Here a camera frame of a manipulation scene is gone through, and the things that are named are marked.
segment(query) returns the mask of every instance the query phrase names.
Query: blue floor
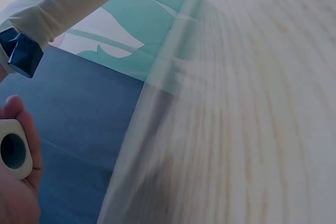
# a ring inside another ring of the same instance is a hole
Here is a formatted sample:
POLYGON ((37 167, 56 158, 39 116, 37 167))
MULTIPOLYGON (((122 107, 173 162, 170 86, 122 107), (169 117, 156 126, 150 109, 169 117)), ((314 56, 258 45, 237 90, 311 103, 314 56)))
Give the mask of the blue floor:
POLYGON ((43 143, 41 224, 96 223, 143 82, 49 47, 36 75, 0 85, 19 94, 43 143))

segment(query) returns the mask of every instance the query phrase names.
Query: white roll of tape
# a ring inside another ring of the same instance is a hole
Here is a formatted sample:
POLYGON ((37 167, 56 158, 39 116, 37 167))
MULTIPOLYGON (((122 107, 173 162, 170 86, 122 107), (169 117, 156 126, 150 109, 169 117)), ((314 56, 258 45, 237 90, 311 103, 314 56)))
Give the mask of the white roll of tape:
POLYGON ((0 157, 17 179, 24 179, 33 169, 26 133, 16 119, 0 120, 0 157))

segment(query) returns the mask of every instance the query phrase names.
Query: sleeve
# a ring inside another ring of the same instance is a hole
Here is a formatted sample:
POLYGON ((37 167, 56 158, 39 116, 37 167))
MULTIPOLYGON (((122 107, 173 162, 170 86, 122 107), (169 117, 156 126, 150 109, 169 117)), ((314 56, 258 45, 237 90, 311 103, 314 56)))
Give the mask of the sleeve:
MULTIPOLYGON (((0 12, 0 32, 15 28, 41 48, 108 0, 16 0, 0 12)), ((0 63, 9 73, 7 56, 0 45, 0 63)))

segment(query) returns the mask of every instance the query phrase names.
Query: wood grain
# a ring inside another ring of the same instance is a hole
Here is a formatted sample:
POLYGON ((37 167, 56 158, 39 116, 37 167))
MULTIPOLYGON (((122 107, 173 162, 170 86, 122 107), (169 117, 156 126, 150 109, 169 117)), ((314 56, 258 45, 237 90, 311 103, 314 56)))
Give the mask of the wood grain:
POLYGON ((334 223, 336 0, 207 1, 151 70, 98 223, 334 223))

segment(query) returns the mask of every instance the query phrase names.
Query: blue wristband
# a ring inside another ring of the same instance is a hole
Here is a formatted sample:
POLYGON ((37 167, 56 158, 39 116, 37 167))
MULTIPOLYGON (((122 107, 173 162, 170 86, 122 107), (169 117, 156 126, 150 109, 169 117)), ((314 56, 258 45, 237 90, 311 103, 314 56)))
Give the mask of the blue wristband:
POLYGON ((43 56, 39 44, 14 28, 0 33, 0 44, 8 57, 8 65, 25 77, 32 78, 43 56))

